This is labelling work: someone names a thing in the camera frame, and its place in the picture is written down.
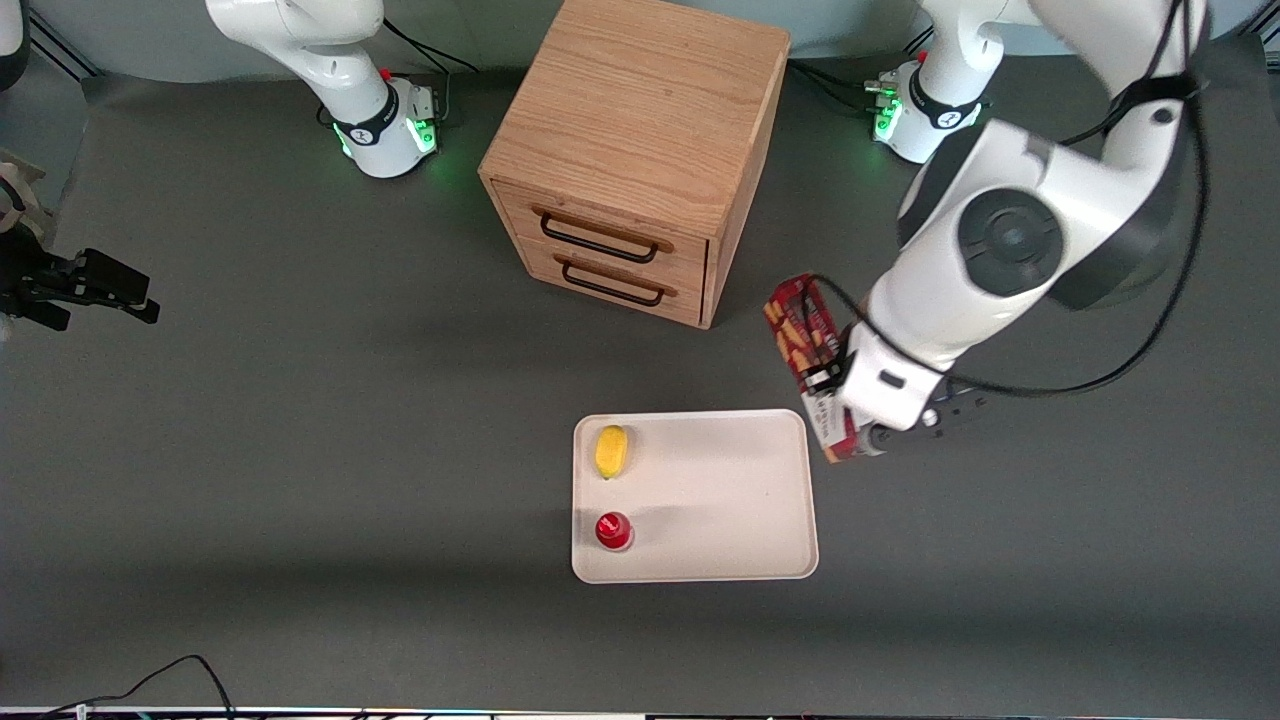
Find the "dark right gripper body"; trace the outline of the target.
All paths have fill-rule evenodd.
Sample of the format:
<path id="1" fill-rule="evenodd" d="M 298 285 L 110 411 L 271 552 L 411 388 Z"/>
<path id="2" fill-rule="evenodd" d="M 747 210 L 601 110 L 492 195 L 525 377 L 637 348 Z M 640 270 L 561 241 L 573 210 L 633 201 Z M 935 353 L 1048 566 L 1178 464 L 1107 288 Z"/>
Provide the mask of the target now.
<path id="1" fill-rule="evenodd" d="M 67 261 L 45 251 L 32 231 L 12 228 L 1 236 L 1 311 L 6 319 L 26 319 L 63 332 L 70 311 L 55 304 L 74 293 L 63 270 Z"/>

